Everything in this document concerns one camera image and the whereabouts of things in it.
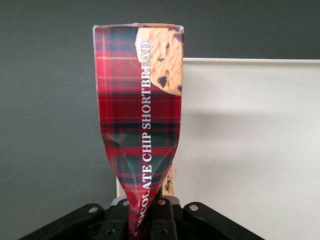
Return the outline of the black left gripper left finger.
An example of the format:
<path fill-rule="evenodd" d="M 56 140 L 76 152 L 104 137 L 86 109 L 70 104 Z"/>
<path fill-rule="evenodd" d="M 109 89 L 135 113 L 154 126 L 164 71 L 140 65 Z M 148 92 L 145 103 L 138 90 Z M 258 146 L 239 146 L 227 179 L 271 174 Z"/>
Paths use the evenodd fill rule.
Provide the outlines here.
<path fill-rule="evenodd" d="M 127 199 L 114 199 L 108 209 L 86 204 L 23 236 L 22 240 L 128 240 Z"/>

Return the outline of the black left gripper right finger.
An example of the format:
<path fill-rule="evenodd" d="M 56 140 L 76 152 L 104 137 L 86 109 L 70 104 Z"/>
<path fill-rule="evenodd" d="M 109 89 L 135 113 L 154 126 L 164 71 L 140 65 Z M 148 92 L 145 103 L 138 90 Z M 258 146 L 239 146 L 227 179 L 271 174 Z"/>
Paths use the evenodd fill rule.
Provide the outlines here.
<path fill-rule="evenodd" d="M 154 200 L 150 240 L 261 240 L 262 237 L 200 202 L 184 207 L 176 197 Z"/>

